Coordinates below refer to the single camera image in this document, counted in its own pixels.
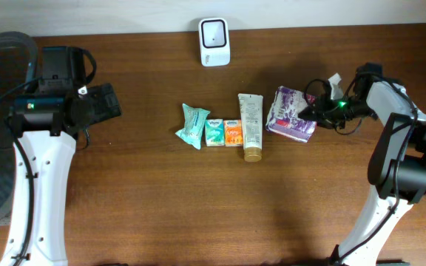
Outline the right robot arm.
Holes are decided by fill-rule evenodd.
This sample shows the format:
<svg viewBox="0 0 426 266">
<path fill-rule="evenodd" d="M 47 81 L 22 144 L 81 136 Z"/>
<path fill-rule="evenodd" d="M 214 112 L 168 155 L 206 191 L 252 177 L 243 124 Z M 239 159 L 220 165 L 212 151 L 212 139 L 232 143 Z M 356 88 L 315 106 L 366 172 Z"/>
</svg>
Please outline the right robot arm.
<svg viewBox="0 0 426 266">
<path fill-rule="evenodd" d="M 368 198 L 354 228 L 327 259 L 329 265 L 377 265 L 399 220 L 426 196 L 426 114 L 379 64 L 359 66 L 345 91 L 331 79 L 319 83 L 322 95 L 303 97 L 303 120 L 340 135 L 355 118 L 371 117 L 384 126 L 368 164 Z"/>
</svg>

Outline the red purple floral package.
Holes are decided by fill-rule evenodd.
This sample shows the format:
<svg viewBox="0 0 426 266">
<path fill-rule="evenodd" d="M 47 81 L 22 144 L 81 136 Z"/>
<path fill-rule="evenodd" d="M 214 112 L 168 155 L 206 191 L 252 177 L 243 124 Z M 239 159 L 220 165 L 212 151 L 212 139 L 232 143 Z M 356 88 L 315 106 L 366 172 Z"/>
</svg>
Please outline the red purple floral package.
<svg viewBox="0 0 426 266">
<path fill-rule="evenodd" d="M 266 130 L 307 143 L 317 126 L 314 121 L 298 117 L 307 107 L 303 92 L 280 86 L 266 118 Z"/>
</svg>

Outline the cream tube gold cap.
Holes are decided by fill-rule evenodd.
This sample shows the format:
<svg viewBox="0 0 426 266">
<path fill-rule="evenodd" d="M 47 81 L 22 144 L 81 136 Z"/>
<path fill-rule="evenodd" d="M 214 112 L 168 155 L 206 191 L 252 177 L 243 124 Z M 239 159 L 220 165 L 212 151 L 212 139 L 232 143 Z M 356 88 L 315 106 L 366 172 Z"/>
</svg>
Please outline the cream tube gold cap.
<svg viewBox="0 0 426 266">
<path fill-rule="evenodd" d="M 262 160 L 263 150 L 263 96 L 238 95 L 242 121 L 244 160 L 255 163 Z"/>
</svg>

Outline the teal wipes pouch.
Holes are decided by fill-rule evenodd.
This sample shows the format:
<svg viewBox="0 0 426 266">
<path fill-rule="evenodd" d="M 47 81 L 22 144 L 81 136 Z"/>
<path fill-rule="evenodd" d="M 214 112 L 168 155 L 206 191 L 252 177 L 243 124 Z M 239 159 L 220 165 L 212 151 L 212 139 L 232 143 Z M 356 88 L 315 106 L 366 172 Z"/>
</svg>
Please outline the teal wipes pouch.
<svg viewBox="0 0 426 266">
<path fill-rule="evenodd" d="M 175 134 L 182 139 L 185 143 L 193 146 L 194 148 L 201 149 L 201 137 L 206 123 L 206 118 L 210 114 L 209 110 L 194 108 L 182 105 L 184 113 L 184 127 Z"/>
</svg>

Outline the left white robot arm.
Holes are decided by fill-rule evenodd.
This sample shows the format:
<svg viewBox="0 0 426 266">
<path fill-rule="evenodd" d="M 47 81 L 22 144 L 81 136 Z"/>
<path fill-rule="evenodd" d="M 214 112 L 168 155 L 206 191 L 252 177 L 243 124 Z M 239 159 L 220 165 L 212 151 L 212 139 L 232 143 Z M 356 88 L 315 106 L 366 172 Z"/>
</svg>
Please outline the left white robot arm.
<svg viewBox="0 0 426 266">
<path fill-rule="evenodd" d="M 42 74 L 26 82 L 5 125 L 16 172 L 10 230 L 1 265 L 67 265 L 67 181 L 80 134 L 121 116 L 110 83 L 90 86 L 97 64 L 79 47 L 45 47 Z"/>
</svg>

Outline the teal tissue pack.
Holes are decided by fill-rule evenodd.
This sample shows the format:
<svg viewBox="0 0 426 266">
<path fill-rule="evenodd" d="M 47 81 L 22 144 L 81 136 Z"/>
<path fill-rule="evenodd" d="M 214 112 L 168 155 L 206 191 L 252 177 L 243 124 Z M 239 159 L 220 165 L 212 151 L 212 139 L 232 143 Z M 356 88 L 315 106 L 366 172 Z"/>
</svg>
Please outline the teal tissue pack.
<svg viewBox="0 0 426 266">
<path fill-rule="evenodd" d="M 223 119 L 209 119 L 205 123 L 205 139 L 207 146 L 224 146 L 225 132 Z"/>
</svg>

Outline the orange tissue pack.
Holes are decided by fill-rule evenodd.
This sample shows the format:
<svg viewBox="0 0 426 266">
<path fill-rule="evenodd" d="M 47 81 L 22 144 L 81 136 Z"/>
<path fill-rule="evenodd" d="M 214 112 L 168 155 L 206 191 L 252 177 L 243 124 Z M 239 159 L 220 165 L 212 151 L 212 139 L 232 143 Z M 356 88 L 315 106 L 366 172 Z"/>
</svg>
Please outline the orange tissue pack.
<svg viewBox="0 0 426 266">
<path fill-rule="evenodd" d="M 243 133 L 241 120 L 224 120 L 225 146 L 242 146 Z"/>
</svg>

